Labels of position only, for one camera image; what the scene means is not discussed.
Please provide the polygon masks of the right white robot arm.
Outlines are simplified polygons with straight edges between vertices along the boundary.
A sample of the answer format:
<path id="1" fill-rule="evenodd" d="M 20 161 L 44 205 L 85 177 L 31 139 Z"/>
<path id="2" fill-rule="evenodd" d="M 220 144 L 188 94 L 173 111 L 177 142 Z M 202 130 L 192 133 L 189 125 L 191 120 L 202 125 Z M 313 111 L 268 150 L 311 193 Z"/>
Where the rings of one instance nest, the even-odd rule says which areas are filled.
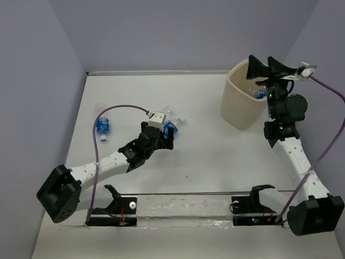
<path id="1" fill-rule="evenodd" d="M 265 207 L 277 213 L 277 225 L 288 224 L 292 233 L 303 236 L 334 231 L 344 210 L 344 201 L 334 196 L 323 185 L 315 167 L 335 144 L 344 126 L 314 162 L 310 163 L 303 148 L 296 122 L 305 119 L 308 103 L 300 94 L 293 94 L 294 83 L 302 78 L 311 79 L 337 94 L 344 95 L 314 77 L 316 66 L 303 62 L 299 68 L 288 67 L 273 57 L 263 64 L 249 55 L 246 78 L 266 89 L 268 115 L 264 123 L 264 136 L 289 173 L 295 187 L 290 197 L 272 186 L 255 186 L 248 198 L 249 207 L 259 212 Z"/>

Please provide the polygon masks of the clear unlabelled bottle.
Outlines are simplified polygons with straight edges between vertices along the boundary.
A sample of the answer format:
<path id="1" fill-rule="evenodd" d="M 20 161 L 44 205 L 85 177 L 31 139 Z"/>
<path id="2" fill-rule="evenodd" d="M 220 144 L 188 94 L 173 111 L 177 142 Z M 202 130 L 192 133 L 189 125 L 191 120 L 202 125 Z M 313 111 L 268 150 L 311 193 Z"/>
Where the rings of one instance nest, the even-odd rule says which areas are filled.
<path id="1" fill-rule="evenodd" d="M 174 114 L 174 109 L 171 106 L 165 106 L 161 112 L 165 114 L 165 119 L 169 120 Z"/>

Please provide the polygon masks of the labelled bottle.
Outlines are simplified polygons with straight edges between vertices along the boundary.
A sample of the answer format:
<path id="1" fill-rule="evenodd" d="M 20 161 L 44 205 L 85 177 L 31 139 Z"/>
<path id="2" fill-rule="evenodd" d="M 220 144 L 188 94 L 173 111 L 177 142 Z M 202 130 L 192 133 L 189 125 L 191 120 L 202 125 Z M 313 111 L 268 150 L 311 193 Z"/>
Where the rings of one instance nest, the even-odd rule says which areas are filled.
<path id="1" fill-rule="evenodd" d="M 249 94 L 255 99 L 262 99 L 267 96 L 266 87 L 257 86 L 249 89 Z"/>
<path id="2" fill-rule="evenodd" d="M 104 103 L 97 103 L 95 105 L 96 115 L 99 115 L 107 107 Z M 106 143 L 108 140 L 108 135 L 110 133 L 110 124 L 108 118 L 103 114 L 97 119 L 96 122 L 96 133 L 99 136 L 101 142 Z"/>
<path id="3" fill-rule="evenodd" d="M 179 130 L 179 128 L 184 123 L 185 123 L 185 119 L 184 118 L 176 118 L 176 119 L 171 119 L 171 120 L 166 121 L 164 126 L 163 126 L 164 137 L 168 138 L 168 136 L 169 136 L 169 128 L 172 128 L 173 129 L 173 135 L 176 135 L 178 130 Z"/>

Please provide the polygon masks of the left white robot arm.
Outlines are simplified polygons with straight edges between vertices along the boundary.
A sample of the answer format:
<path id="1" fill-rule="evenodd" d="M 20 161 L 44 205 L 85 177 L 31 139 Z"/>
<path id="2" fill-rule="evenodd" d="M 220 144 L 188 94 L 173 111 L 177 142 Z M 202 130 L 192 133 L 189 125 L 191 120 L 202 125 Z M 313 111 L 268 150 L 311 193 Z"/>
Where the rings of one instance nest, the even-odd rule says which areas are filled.
<path id="1" fill-rule="evenodd" d="M 37 199 L 54 223 L 67 220 L 78 209 L 81 194 L 92 188 L 91 200 L 95 200 L 96 185 L 115 175 L 129 173 L 144 165 L 159 149 L 174 148 L 174 128 L 159 129 L 141 123 L 141 133 L 113 154 L 98 162 L 79 167 L 57 166 L 49 174 L 36 194 Z"/>

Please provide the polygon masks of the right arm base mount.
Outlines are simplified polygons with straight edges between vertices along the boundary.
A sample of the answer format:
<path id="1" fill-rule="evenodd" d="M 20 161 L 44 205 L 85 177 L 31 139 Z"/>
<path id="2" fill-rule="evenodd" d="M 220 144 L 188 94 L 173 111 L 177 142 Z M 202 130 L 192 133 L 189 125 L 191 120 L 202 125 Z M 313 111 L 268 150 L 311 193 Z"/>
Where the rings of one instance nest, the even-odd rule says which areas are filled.
<path id="1" fill-rule="evenodd" d="M 232 213 L 234 226 L 281 226 L 287 220 L 277 219 L 287 196 L 272 185 L 252 187 L 248 194 L 233 196 L 229 210 Z"/>

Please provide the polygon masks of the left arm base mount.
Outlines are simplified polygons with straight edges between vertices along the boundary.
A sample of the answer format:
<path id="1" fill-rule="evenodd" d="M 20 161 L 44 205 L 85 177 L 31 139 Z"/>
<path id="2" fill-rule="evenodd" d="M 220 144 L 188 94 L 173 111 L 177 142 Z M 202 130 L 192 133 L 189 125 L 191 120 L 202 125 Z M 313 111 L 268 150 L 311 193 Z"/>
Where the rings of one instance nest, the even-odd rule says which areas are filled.
<path id="1" fill-rule="evenodd" d="M 123 196 L 112 185 L 104 185 L 112 201 L 105 208 L 94 208 L 86 221 L 89 227 L 136 227 L 137 197 Z"/>

